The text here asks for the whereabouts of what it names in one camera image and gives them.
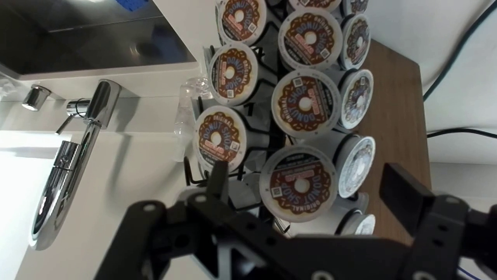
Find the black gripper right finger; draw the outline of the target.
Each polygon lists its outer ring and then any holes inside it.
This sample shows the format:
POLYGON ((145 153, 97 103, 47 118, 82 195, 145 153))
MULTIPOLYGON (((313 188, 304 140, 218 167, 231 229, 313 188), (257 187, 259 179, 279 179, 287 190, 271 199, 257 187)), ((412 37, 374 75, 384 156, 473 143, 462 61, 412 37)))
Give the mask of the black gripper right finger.
POLYGON ((384 163, 378 196, 402 229, 414 238, 433 204, 433 193, 402 165, 384 163))

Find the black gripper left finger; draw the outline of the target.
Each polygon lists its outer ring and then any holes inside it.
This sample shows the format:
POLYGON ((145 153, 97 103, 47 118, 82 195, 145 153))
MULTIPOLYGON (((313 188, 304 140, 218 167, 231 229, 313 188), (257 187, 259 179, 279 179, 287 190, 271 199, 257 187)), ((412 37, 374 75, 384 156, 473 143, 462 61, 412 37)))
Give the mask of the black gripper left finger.
POLYGON ((228 163, 215 162, 207 177, 206 193, 228 202, 228 163))

